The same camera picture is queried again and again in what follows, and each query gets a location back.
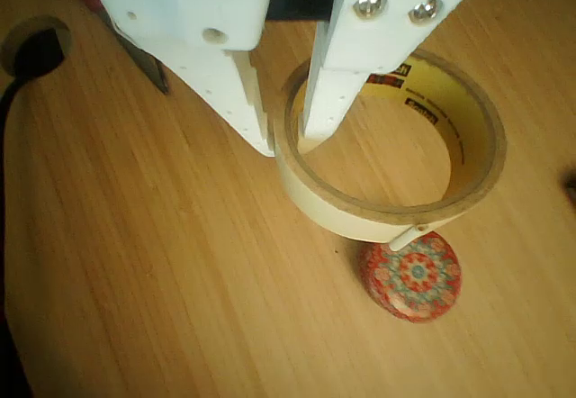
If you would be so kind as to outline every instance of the metal screw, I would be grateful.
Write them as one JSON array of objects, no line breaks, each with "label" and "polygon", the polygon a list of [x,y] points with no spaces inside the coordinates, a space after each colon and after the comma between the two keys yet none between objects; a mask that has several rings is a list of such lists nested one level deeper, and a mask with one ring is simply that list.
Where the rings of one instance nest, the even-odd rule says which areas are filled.
[{"label": "metal screw", "polygon": [[442,9],[441,0],[427,0],[423,4],[414,6],[408,17],[414,24],[426,24],[434,19]]},{"label": "metal screw", "polygon": [[382,13],[385,6],[386,0],[357,0],[354,10],[356,15],[363,20],[372,20]]}]

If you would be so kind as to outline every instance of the tape roll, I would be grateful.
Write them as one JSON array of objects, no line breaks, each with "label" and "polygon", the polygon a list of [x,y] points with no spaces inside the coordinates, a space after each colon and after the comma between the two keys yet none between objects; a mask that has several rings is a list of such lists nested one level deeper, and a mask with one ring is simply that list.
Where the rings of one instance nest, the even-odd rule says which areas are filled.
[{"label": "tape roll", "polygon": [[308,69],[302,66],[284,111],[274,115],[274,152],[283,185],[296,205],[322,227],[372,242],[399,238],[399,246],[465,213],[495,185],[504,165],[504,128],[488,96],[468,76],[437,56],[417,50],[396,71],[372,75],[360,95],[385,96],[426,117],[444,140],[451,161],[448,188],[430,204],[370,204],[338,191],[308,166],[301,139]]}]

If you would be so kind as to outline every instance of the mandala pattern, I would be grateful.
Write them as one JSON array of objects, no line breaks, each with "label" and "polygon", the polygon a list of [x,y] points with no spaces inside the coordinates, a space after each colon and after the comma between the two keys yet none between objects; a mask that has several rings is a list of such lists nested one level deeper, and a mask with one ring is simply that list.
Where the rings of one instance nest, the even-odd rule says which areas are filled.
[{"label": "mandala pattern", "polygon": [[413,322],[430,321],[447,312],[462,283],[455,253],[433,231],[396,252],[387,244],[369,245],[361,258],[361,274],[378,304]]}]

